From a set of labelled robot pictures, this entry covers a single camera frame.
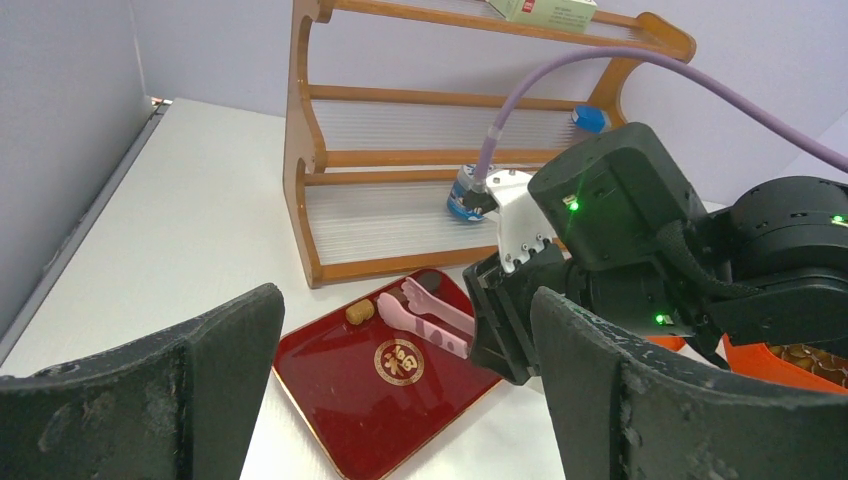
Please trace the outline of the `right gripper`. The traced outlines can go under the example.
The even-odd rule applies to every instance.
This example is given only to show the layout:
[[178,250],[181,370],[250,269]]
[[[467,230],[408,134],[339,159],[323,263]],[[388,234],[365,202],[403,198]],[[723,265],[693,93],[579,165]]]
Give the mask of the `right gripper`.
[[556,237],[507,274],[497,251],[463,274],[474,311],[470,361],[522,385],[540,372],[530,320],[540,288],[645,337],[704,332],[707,273],[694,236],[707,209],[655,132],[631,123],[572,146],[528,192]]

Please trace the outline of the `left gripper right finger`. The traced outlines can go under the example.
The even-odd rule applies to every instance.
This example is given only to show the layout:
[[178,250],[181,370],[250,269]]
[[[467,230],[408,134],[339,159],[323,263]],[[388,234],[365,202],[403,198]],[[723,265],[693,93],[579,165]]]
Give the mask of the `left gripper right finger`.
[[843,479],[847,399],[707,366],[548,288],[530,310],[569,479]]

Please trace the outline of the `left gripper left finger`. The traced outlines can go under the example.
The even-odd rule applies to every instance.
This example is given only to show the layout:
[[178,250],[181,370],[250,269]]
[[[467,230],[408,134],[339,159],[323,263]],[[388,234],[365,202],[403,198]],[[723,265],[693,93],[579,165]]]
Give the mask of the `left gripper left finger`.
[[236,479],[284,320],[260,285],[198,317],[1,380],[5,479]]

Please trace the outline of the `dark red tray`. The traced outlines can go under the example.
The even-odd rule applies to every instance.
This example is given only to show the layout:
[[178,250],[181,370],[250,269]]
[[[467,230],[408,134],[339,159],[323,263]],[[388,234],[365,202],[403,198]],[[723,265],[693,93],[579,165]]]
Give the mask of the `dark red tray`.
[[[425,272],[441,277],[437,298],[471,316],[467,295],[446,273],[422,269],[284,335],[278,344],[275,375],[344,479],[385,478],[500,381],[469,358],[383,322],[377,296]],[[376,314],[351,325],[345,310],[362,299],[374,303]]]

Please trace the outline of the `orange compartment box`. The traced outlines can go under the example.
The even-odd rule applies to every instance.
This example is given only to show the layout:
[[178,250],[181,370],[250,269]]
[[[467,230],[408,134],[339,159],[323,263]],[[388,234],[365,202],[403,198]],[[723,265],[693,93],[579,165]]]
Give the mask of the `orange compartment box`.
[[768,395],[790,388],[824,394],[847,394],[845,384],[837,384],[801,367],[781,360],[763,343],[731,344],[725,334],[719,341],[730,368],[722,370],[679,353],[680,337],[650,337],[634,359],[675,381],[707,390],[752,395],[763,388]]

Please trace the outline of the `pink tongs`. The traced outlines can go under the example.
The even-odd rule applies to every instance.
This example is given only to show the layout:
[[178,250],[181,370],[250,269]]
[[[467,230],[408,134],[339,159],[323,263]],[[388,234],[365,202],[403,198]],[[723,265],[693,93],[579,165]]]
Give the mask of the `pink tongs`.
[[475,320],[470,315],[435,296],[440,284],[441,277],[434,272],[425,272],[418,278],[406,277],[399,288],[377,296],[378,313],[387,326],[412,333],[467,359],[471,350],[468,340],[425,318],[434,316],[468,336],[475,333]]

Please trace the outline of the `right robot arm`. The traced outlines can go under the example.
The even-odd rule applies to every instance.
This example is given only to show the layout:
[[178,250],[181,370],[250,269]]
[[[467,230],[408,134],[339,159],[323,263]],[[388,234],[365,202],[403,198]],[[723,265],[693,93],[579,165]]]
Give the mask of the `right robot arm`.
[[471,361],[521,385],[539,373],[532,299],[549,288],[642,337],[711,357],[733,345],[847,353],[847,188],[777,178],[709,212],[642,123],[588,138],[530,180],[554,240],[496,253],[463,274]]

